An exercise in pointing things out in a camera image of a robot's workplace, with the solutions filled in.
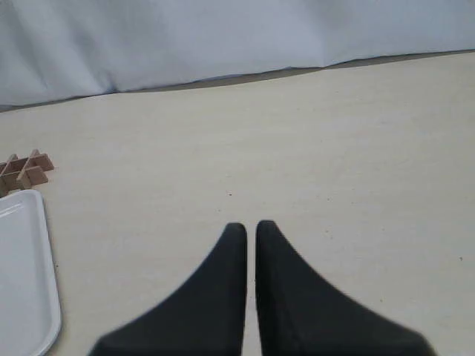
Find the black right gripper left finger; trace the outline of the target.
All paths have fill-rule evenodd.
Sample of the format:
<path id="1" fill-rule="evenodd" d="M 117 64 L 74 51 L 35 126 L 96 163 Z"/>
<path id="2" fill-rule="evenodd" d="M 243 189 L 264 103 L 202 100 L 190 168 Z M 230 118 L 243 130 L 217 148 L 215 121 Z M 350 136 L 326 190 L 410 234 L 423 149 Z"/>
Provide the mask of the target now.
<path id="1" fill-rule="evenodd" d="M 233 222 L 181 287 L 144 315 L 101 336 L 91 354 L 240 355 L 246 298 L 246 229 Z"/>

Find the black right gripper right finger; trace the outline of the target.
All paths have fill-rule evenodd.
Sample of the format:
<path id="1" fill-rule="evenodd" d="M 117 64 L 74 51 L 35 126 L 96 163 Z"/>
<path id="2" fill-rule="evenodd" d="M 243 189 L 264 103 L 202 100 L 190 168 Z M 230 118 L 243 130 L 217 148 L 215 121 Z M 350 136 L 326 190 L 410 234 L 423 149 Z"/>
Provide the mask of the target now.
<path id="1" fill-rule="evenodd" d="M 255 293 L 263 355 L 434 355 L 426 339 L 318 274 L 271 220 L 256 229 Z"/>

